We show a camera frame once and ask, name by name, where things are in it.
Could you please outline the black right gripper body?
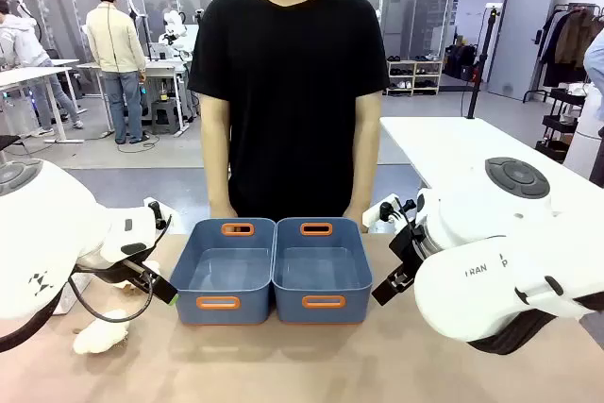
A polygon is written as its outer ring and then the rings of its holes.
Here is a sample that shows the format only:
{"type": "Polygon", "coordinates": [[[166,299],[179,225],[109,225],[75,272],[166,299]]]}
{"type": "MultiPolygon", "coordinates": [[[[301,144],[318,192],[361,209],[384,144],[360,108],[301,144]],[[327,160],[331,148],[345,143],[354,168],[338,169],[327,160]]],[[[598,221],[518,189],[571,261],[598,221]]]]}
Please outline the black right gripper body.
{"type": "Polygon", "coordinates": [[[389,244],[391,251],[400,259],[388,279],[393,283],[413,283],[420,266],[426,259],[421,242],[426,238],[424,229],[415,225],[403,227],[389,244]]]}

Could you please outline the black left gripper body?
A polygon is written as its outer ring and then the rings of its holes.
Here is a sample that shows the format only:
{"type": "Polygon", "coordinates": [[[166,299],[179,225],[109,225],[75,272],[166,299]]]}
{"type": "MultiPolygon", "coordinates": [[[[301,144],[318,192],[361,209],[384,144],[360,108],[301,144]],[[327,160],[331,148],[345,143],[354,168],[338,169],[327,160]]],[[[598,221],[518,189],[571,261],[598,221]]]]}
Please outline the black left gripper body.
{"type": "Polygon", "coordinates": [[[134,263],[134,266],[128,266],[118,262],[109,268],[109,284],[121,290],[141,290],[143,289],[143,274],[158,275],[159,263],[156,260],[145,260],[142,263],[134,263]]]}

